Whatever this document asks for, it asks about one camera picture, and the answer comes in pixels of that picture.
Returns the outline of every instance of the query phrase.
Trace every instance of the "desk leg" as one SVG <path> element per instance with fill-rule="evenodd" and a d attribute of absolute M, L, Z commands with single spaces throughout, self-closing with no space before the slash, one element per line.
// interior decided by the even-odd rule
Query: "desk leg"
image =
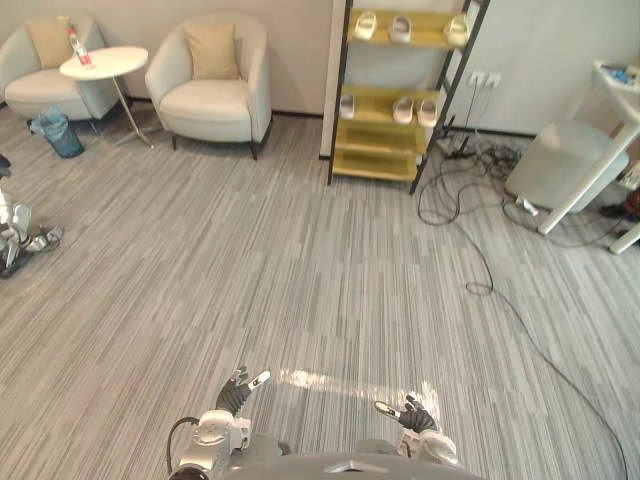
<path fill-rule="evenodd" d="M 598 161 L 591 167 L 589 172 L 582 177 L 580 182 L 578 182 L 578 185 L 576 185 L 562 203 L 544 219 L 544 222 L 542 222 L 538 227 L 538 231 L 543 235 L 549 233 L 551 229 L 555 227 L 560 220 L 562 220 L 567 212 L 571 210 L 571 207 L 580 200 L 580 197 L 582 197 L 582 195 L 591 188 L 591 185 L 596 182 L 598 177 L 605 172 L 607 167 L 611 165 L 611 162 L 613 162 L 618 155 L 627 148 L 638 133 L 640 133 L 639 125 L 625 125 L 624 128 L 620 130 L 620 133 L 616 135 L 616 138 L 613 139 L 609 148 L 604 151 Z"/>
<path fill-rule="evenodd" d="M 154 127 L 150 127 L 150 128 L 145 128 L 141 130 L 138 127 L 138 125 L 136 124 L 136 121 L 133 119 L 133 115 L 131 115 L 131 110 L 129 110 L 129 106 L 127 105 L 127 100 L 124 98 L 124 95 L 122 95 L 122 91 L 120 90 L 118 81 L 116 80 L 115 77 L 113 77 L 112 79 L 113 79 L 113 84 L 116 87 L 116 91 L 118 92 L 118 96 L 120 97 L 120 103 L 122 103 L 122 107 L 124 108 L 124 111 L 126 112 L 127 117 L 129 117 L 129 123 L 131 123 L 131 127 L 133 128 L 133 132 L 129 133 L 128 135 L 118 140 L 116 142 L 116 145 L 122 145 L 123 143 L 129 142 L 133 140 L 135 137 L 138 137 L 140 140 L 146 143 L 149 146 L 149 148 L 153 148 L 153 143 L 151 143 L 151 141 L 147 138 L 147 136 L 143 132 L 157 131 L 159 130 L 159 128 L 154 129 Z"/>
<path fill-rule="evenodd" d="M 635 242 L 640 240 L 640 223 L 625 233 L 622 237 L 616 240 L 611 246 L 609 250 L 616 255 L 624 252 L 628 247 L 633 245 Z"/>

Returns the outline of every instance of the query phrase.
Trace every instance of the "shoe rack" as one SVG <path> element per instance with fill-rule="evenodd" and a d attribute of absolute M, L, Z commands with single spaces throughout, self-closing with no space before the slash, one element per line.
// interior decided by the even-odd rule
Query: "shoe rack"
<path fill-rule="evenodd" d="M 457 14 L 466 14 L 472 2 L 477 4 L 478 9 L 466 45 L 457 49 L 461 58 L 453 72 L 454 69 L 450 66 L 456 47 L 447 41 L 444 30 Z M 345 175 L 411 182 L 410 193 L 415 192 L 435 140 L 443 133 L 447 110 L 462 78 L 489 2 L 490 0 L 465 0 L 461 12 L 452 13 L 372 9 L 376 15 L 377 28 L 369 40 L 362 40 L 355 35 L 355 29 L 364 10 L 354 9 L 353 0 L 346 1 L 329 157 L 329 185 L 334 176 Z M 411 40 L 408 43 L 394 43 L 390 38 L 389 27 L 397 15 L 411 20 Z M 345 84 L 349 46 L 354 44 L 368 44 L 367 48 L 437 49 L 444 58 L 436 84 L 431 90 Z M 453 80 L 449 82 L 452 72 Z M 340 117 L 340 98 L 343 95 L 353 95 L 355 99 L 353 118 Z M 423 99 L 442 104 L 436 125 L 433 128 L 421 126 L 415 112 L 409 124 L 396 123 L 393 119 L 393 104 L 401 97 L 411 98 L 416 107 Z"/>

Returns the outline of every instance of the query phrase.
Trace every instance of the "white armchair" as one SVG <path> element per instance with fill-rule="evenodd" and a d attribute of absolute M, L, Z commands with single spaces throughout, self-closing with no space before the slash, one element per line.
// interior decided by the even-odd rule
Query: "white armchair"
<path fill-rule="evenodd" d="M 86 14 L 68 15 L 87 50 L 104 48 L 95 21 Z M 0 98 L 26 119 L 56 105 L 71 120 L 102 118 L 118 101 L 111 80 L 76 82 L 57 68 L 41 69 L 27 28 L 22 25 L 0 47 Z"/>
<path fill-rule="evenodd" d="M 235 26 L 238 80 L 192 80 L 193 61 L 185 24 Z M 147 89 L 162 126 L 176 135 L 211 142 L 247 142 L 257 147 L 271 121 L 267 31 L 256 18 L 231 12 L 180 24 L 162 43 L 146 74 Z"/>

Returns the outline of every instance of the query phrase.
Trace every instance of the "throw pillow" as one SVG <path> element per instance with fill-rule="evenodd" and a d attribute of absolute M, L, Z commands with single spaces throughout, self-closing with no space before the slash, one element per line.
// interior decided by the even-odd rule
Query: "throw pillow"
<path fill-rule="evenodd" d="M 194 80 L 237 80 L 236 48 L 233 25 L 184 26 L 184 34 L 193 59 Z"/>
<path fill-rule="evenodd" d="M 66 21 L 57 18 L 33 18 L 24 23 L 43 69 L 58 68 L 73 56 Z"/>

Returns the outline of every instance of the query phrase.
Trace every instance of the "shelf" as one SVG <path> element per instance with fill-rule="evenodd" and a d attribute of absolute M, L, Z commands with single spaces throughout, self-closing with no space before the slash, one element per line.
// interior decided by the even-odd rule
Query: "shelf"
<path fill-rule="evenodd" d="M 416 157 L 373 157 L 366 154 L 336 152 L 333 174 L 383 180 L 411 181 L 416 176 Z"/>
<path fill-rule="evenodd" d="M 394 10 L 373 10 L 378 21 L 376 29 L 371 40 L 360 40 L 353 34 L 358 21 L 358 17 L 365 10 L 354 8 L 351 10 L 351 18 L 349 19 L 349 42 L 353 43 L 371 43 L 374 45 L 402 45 L 407 47 L 435 47 L 446 50 L 453 50 L 455 47 L 449 45 L 444 36 L 444 27 L 455 16 L 447 13 L 425 13 L 425 12 L 407 12 Z M 396 15 L 404 15 L 411 19 L 413 24 L 411 43 L 395 43 L 389 39 L 389 26 L 393 22 Z"/>
<path fill-rule="evenodd" d="M 336 150 L 369 155 L 420 155 L 427 148 L 422 128 L 398 130 L 393 125 L 338 120 Z"/>
<path fill-rule="evenodd" d="M 376 87 L 358 87 L 358 86 L 342 86 L 342 94 L 350 94 L 355 97 L 356 114 L 352 120 L 344 120 L 344 122 L 362 122 L 362 123 L 383 123 L 394 130 L 402 130 L 407 128 L 419 128 L 424 130 L 425 127 L 418 123 L 418 116 L 415 114 L 411 123 L 401 125 L 393 120 L 393 102 L 400 97 L 410 97 L 413 99 L 414 107 L 420 106 L 420 101 L 428 98 L 437 104 L 438 92 L 435 90 L 404 90 L 398 88 L 376 88 Z"/>

